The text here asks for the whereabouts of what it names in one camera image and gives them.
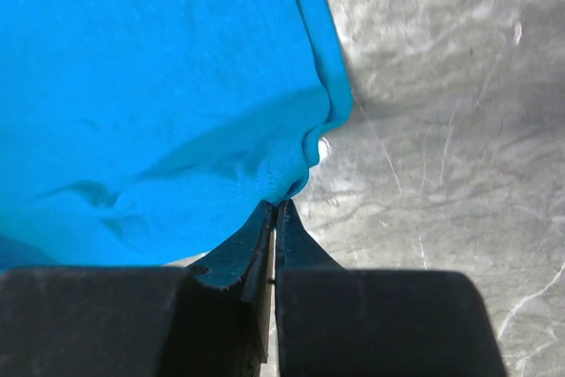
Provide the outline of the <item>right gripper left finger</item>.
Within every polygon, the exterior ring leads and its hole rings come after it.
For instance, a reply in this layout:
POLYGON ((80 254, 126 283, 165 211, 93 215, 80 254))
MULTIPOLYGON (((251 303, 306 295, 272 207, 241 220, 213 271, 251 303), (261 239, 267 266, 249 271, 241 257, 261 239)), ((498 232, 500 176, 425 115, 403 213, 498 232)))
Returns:
POLYGON ((267 360, 274 209, 191 265, 1 276, 4 376, 256 376, 267 360))

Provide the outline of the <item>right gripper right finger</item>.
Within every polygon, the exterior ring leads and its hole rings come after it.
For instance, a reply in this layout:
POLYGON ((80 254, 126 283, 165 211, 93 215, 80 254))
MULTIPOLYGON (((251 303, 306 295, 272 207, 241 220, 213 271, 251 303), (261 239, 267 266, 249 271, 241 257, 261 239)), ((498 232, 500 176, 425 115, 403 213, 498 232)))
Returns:
POLYGON ((275 321, 283 376, 503 376, 486 307, 459 272, 347 269, 278 209, 275 321))

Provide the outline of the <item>teal blue t-shirt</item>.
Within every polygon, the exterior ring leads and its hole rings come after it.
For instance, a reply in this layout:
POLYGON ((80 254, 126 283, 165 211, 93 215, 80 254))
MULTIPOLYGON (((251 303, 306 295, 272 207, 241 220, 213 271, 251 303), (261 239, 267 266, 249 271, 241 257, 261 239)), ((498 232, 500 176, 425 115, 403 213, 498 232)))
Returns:
POLYGON ((328 0, 1 0, 1 266, 210 250, 351 108, 328 0))

